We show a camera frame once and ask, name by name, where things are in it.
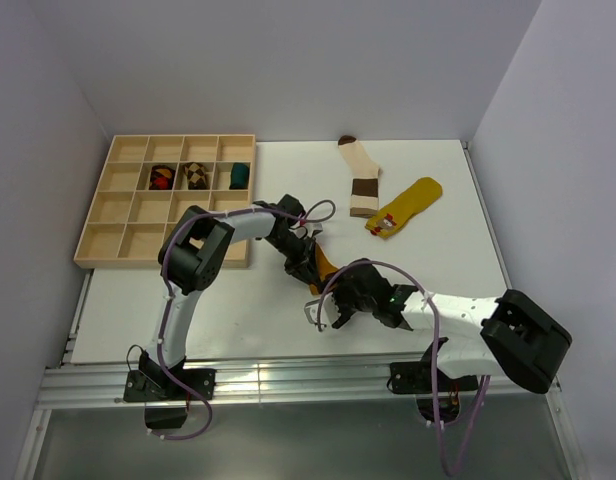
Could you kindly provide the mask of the mustard yellow sock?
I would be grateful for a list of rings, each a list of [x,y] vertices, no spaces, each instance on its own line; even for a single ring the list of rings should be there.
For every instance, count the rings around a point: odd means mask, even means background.
[[[315,261],[318,275],[318,282],[309,286],[312,295],[320,295],[331,277],[339,270],[327,258],[319,244],[315,247]]]

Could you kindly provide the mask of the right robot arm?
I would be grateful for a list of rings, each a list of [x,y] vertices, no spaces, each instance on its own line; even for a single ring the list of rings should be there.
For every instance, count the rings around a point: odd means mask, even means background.
[[[572,344],[571,334],[525,293],[464,297],[425,290],[415,280],[393,284],[361,259],[332,274],[316,319],[333,329],[368,313],[390,329],[428,331],[423,383],[440,390],[455,379],[504,375],[526,391],[545,394]]]

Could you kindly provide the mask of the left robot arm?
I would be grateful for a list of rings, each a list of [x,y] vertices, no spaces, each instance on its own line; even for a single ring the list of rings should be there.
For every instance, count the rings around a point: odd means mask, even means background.
[[[297,226],[309,222],[303,205],[284,195],[277,203],[258,201],[240,210],[209,212],[188,208],[161,247],[158,262],[166,287],[164,313],[139,360],[147,388],[171,399],[183,386],[186,340],[203,291],[216,280],[228,248],[250,239],[264,239],[285,257],[291,277],[321,292],[316,240],[300,237]]]

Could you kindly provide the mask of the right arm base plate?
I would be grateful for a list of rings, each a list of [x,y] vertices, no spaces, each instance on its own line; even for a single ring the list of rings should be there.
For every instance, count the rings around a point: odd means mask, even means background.
[[[387,389],[396,395],[431,394],[432,376],[430,365],[421,361],[393,362],[389,365],[390,375]],[[440,393],[461,393],[477,391],[476,376],[451,379],[441,371],[437,372],[437,389]]]

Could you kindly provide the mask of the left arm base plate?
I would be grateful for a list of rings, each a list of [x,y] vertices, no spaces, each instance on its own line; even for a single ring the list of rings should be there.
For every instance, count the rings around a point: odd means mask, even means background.
[[[177,373],[179,381],[198,392],[205,400],[214,395],[216,371],[210,368],[184,369]],[[159,383],[149,379],[139,370],[128,373],[123,401],[126,403],[165,402],[192,400],[193,395],[167,376]]]

